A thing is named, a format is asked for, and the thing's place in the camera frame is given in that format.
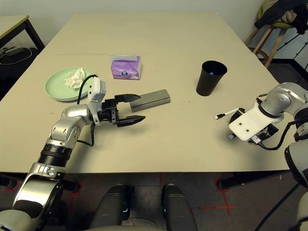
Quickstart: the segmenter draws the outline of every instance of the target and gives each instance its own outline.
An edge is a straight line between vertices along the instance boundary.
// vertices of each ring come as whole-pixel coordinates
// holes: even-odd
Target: table
[[[0,16],[0,47],[26,30],[39,51],[45,48],[28,18],[28,15]]]
[[[269,152],[239,139],[230,140],[229,119],[213,119],[235,107],[252,106],[257,95],[278,84],[220,16],[128,15],[132,23],[137,19],[139,23],[123,22],[125,14],[75,15],[20,77],[0,102],[0,171],[27,172],[37,160],[61,112],[76,103],[53,100],[44,91],[45,83],[56,71],[73,66],[89,68],[106,81],[105,99],[167,89],[171,103],[137,113],[130,111],[128,103],[120,103],[120,117],[144,115],[146,119],[123,128],[109,123],[97,127],[94,147],[78,143],[73,150],[67,166],[70,173],[288,169],[283,152],[293,142],[294,128],[279,150]],[[98,31],[98,24],[104,30]],[[74,36],[74,27],[76,31],[92,30],[93,37],[84,40],[82,34],[66,40],[69,34]],[[119,36],[126,32],[127,39]],[[141,80],[113,79],[109,53],[141,55]],[[201,64],[207,60],[224,63],[228,72],[213,93],[203,97],[195,88]],[[286,115],[277,125],[279,132],[265,144],[276,146],[291,120]],[[80,139],[89,141],[89,127]]]

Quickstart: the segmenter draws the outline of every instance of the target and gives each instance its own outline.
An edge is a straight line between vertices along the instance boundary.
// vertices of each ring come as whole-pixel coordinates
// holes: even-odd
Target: wall
[[[219,13],[240,39],[245,40],[254,29],[256,13],[263,0],[0,0],[0,15],[30,15],[30,21],[44,44],[56,35],[75,13],[152,13],[152,12],[216,12]],[[264,51],[269,53],[277,37],[272,33]],[[290,29],[284,41],[296,34]],[[293,58],[308,41],[308,32],[296,38],[276,58]],[[34,46],[22,32],[7,46]],[[296,59],[302,66],[308,60],[308,46]]]

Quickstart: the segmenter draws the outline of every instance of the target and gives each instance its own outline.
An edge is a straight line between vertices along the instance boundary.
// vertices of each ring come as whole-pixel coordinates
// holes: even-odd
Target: green plate
[[[53,74],[48,79],[45,85],[45,91],[47,92],[47,94],[59,101],[69,102],[77,100],[80,88],[70,88],[68,85],[65,84],[65,79],[68,78],[78,68],[79,67],[71,67]],[[87,68],[83,67],[83,70],[86,73],[86,77],[94,74]],[[81,97],[85,97],[88,94],[91,83],[92,78],[89,79],[83,86]]]

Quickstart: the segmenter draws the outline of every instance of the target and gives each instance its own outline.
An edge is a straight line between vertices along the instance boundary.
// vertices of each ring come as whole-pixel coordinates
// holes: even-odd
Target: black cup
[[[227,68],[224,64],[216,61],[204,62],[196,89],[197,93],[202,96],[210,95],[225,73],[227,73]]]

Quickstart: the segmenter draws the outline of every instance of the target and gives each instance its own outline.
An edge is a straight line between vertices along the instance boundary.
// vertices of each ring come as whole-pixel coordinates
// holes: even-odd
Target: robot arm
[[[229,124],[229,128],[241,140],[252,140],[262,143],[257,133],[271,123],[283,120],[283,113],[294,116],[296,125],[295,142],[285,149],[285,159],[296,181],[308,188],[308,91],[295,83],[282,83],[272,89],[263,102],[255,102],[254,107],[246,113],[239,113],[237,119]],[[308,227],[308,192],[303,195],[298,207],[298,228]]]
[[[19,189],[12,209],[0,212],[0,230],[35,230],[43,220],[53,215],[64,189],[62,179],[67,161],[85,125],[91,124],[91,132],[94,132],[95,126],[101,125],[103,121],[123,127],[145,119],[145,116],[139,115],[119,119],[116,107],[119,102],[130,102],[140,96],[117,95],[114,99],[101,103],[105,94],[105,83],[94,77],[87,104],[73,105],[62,112],[60,120],[51,129],[38,161],[33,163]]]

